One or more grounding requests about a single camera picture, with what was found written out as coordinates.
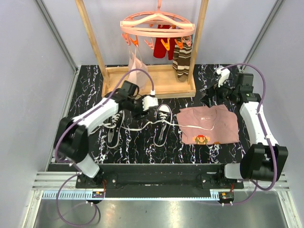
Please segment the black sneaker with white laces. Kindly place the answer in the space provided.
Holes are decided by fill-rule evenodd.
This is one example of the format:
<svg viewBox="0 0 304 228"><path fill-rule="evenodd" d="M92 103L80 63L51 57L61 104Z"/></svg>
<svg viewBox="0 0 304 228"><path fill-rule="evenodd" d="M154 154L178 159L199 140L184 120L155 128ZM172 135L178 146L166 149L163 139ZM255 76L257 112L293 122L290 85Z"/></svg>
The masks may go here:
<svg viewBox="0 0 304 228"><path fill-rule="evenodd" d="M204 131L213 131L215 128L215 124L212 125L211 128L203 128L201 126L196 125L180 125L174 124L173 114L171 108L167 104L161 104L156 111L155 114L155 122L148 121L142 128L128 128L123 127L123 129L132 131L132 132L140 132L144 130L148 125L156 125L155 130L156 133L153 138L153 143L157 147L162 147L167 141L167 135L169 132L169 128L171 126L178 126L179 128L191 128L191 129L199 129Z"/></svg>

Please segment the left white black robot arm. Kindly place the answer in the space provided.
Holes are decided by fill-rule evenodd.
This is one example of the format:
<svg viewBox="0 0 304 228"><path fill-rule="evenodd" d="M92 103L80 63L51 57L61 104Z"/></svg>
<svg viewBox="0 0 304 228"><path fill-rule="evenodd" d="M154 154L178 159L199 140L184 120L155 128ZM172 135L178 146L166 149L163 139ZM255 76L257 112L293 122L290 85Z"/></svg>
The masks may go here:
<svg viewBox="0 0 304 228"><path fill-rule="evenodd" d="M108 93L96 106L72 119L64 117L60 120L54 141L55 157L62 154L71 160L78 171L86 176L86 183L92 188L98 188L103 181L99 174L99 166L88 154L89 135L109 117L121 110L133 112L136 116L144 114L149 109L144 102L155 97L152 87L149 96L136 100L133 98L138 86L124 81L120 88Z"/></svg>

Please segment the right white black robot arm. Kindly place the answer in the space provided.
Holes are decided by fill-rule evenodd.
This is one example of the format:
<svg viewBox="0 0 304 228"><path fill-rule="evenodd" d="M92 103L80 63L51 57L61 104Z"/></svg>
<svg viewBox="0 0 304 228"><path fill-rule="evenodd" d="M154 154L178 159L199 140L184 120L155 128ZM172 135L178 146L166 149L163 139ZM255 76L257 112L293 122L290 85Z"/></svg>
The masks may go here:
<svg viewBox="0 0 304 228"><path fill-rule="evenodd" d="M285 162L288 150L280 146L272 135L264 116L262 98L253 92L253 79L251 73L236 74L232 79L232 86L227 83L230 71L218 70L218 82L206 90L201 102L208 107L214 103L222 104L230 101L237 106L242 116L250 139L250 148L237 165L226 165L224 172L218 174L216 184L220 188L227 188L233 179L278 181Z"/></svg>

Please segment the pink mario t-shirt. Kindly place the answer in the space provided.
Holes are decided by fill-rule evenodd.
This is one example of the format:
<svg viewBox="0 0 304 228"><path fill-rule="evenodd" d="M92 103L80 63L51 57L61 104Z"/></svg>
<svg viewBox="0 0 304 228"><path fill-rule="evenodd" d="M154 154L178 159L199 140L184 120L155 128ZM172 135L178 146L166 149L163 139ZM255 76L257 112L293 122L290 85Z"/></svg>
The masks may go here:
<svg viewBox="0 0 304 228"><path fill-rule="evenodd" d="M225 105L181 109L176 114L184 144L238 143L238 118Z"/></svg>

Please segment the brown striped sock pair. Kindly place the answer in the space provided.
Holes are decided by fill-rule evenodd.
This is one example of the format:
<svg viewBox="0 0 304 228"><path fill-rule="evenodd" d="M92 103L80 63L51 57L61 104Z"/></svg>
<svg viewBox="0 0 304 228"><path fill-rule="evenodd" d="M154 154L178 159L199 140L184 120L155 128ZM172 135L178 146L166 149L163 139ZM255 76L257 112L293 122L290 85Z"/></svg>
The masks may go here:
<svg viewBox="0 0 304 228"><path fill-rule="evenodd" d="M181 38L176 38L179 45L175 42L172 68L176 71L177 79L181 82L185 82L189 75L190 69L190 59L192 53L192 42L188 46L187 40L181 40Z"/></svg>

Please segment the red sock pair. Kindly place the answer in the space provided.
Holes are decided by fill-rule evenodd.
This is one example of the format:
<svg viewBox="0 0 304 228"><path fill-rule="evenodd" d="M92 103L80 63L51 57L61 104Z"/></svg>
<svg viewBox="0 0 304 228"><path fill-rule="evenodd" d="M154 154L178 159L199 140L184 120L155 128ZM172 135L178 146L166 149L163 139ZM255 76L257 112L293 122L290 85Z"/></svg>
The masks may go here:
<svg viewBox="0 0 304 228"><path fill-rule="evenodd" d="M169 50L163 45L162 40L165 45L169 45ZM168 54L168 59L173 60L173 53L175 49L174 38L156 38L153 56L155 58L164 58Z"/></svg>

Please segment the pink round clip hanger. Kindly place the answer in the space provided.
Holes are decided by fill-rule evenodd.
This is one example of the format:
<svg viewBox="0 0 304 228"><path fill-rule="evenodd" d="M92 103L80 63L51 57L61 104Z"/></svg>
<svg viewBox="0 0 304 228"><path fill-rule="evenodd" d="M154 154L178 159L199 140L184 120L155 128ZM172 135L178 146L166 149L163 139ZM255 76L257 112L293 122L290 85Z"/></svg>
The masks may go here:
<svg viewBox="0 0 304 228"><path fill-rule="evenodd" d="M139 46L138 37L160 38L165 50L170 50L170 39L189 37L194 33L195 24L177 14L161 11L162 2L157 10L142 11L120 21L122 37L128 45Z"/></svg>

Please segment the left small connector box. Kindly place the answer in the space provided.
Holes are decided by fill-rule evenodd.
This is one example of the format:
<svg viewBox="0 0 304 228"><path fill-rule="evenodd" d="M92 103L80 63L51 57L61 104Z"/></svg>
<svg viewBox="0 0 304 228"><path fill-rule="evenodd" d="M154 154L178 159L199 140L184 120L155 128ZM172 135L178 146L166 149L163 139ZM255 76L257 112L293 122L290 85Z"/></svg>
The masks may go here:
<svg viewBox="0 0 304 228"><path fill-rule="evenodd" d="M103 199L105 197L104 191L92 191L92 198Z"/></svg>

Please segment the small connector box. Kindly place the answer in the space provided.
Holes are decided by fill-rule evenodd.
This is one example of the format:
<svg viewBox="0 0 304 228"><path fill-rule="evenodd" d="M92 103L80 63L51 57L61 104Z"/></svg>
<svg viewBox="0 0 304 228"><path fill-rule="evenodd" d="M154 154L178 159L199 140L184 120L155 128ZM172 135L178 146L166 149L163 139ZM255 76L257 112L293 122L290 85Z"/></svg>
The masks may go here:
<svg viewBox="0 0 304 228"><path fill-rule="evenodd" d="M235 198L234 192L220 192L219 193L219 201L220 203L230 203L233 202Z"/></svg>
<svg viewBox="0 0 304 228"><path fill-rule="evenodd" d="M105 197L104 191L92 191L92 198L103 199Z"/></svg>

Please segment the right small connector box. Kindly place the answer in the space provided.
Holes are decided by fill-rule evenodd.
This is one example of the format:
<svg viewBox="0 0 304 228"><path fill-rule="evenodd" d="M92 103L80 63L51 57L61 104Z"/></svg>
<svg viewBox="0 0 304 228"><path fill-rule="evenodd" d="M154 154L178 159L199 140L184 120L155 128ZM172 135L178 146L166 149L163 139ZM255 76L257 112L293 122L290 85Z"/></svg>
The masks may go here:
<svg viewBox="0 0 304 228"><path fill-rule="evenodd" d="M234 192L220 192L219 193L219 201L220 203L230 203L233 202L235 198Z"/></svg>

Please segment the wooden drying rack frame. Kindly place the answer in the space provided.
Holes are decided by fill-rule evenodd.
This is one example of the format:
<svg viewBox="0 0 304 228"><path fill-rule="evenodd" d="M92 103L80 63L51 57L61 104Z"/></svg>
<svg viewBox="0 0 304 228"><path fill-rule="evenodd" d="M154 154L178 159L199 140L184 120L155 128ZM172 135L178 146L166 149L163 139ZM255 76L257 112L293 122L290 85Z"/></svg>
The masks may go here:
<svg viewBox="0 0 304 228"><path fill-rule="evenodd" d="M95 34L90 23L85 4L82 0L76 1L80 17L86 29L87 36L91 43L92 50L95 54L102 76L104 78L102 94L106 95L115 86L120 86L124 79L123 74L128 74L128 67L106 67L95 38ZM145 73L144 85L142 94L147 95L150 93L152 87L156 91L157 98L181 98L181 97L194 97L196 94L196 87L194 82L194 66L198 54L200 37L203 30L204 20L206 16L208 1L201 1L198 22L195 24L194 41L192 43L192 53L190 59L189 75L185 82L177 79L176 71L171 65L150 65L147 67L148 72Z"/></svg>

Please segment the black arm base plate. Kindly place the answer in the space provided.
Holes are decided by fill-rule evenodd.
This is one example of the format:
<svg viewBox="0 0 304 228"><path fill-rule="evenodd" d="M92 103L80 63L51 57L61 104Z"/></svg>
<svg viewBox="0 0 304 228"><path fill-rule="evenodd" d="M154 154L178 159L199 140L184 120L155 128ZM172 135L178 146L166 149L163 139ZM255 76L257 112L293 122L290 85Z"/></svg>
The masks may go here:
<svg viewBox="0 0 304 228"><path fill-rule="evenodd" d="M224 176L222 164L104 164L93 179L81 175L77 189L101 189L105 198L128 200L215 198L211 190L241 190Z"/></svg>

